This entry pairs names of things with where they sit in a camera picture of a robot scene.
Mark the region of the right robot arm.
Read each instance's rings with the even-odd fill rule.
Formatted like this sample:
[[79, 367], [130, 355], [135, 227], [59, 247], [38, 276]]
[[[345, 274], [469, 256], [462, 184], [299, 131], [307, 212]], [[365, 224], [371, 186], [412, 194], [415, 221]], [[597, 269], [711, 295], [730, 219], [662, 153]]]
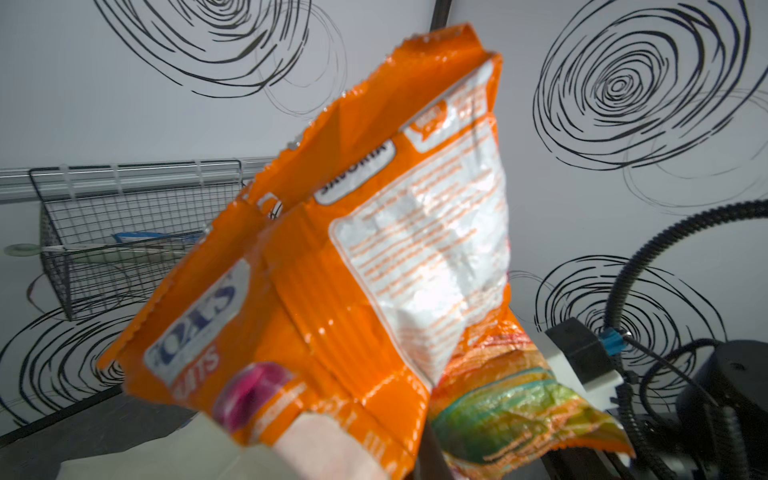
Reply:
[[693, 340], [661, 356], [628, 337], [625, 343], [655, 363], [639, 384], [646, 412], [647, 390], [662, 369], [686, 388], [676, 400], [678, 437], [717, 466], [720, 479], [767, 477], [767, 344], [755, 340]]

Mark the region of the blue checkered paper bag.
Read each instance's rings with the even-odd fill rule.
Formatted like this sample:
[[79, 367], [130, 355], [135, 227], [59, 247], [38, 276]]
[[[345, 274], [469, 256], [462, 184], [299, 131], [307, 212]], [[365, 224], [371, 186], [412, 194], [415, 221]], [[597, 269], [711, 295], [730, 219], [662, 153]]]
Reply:
[[68, 460], [59, 479], [296, 479], [264, 446], [242, 447], [212, 420], [195, 415], [173, 433], [124, 452]]

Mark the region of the orange white snack bag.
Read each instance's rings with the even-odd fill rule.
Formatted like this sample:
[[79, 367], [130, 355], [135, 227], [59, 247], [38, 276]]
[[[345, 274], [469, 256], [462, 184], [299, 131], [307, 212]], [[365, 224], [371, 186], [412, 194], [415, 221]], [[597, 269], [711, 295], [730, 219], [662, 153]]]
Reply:
[[452, 477], [631, 454], [510, 310], [503, 60], [468, 25], [404, 41], [215, 218], [100, 357], [301, 479]]

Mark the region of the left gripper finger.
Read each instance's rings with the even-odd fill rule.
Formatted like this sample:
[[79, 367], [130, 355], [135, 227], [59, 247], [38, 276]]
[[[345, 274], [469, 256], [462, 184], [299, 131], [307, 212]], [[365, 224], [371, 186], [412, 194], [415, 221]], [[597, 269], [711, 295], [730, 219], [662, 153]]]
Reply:
[[453, 480], [443, 452], [429, 422], [424, 426], [418, 458], [413, 469], [414, 480]]

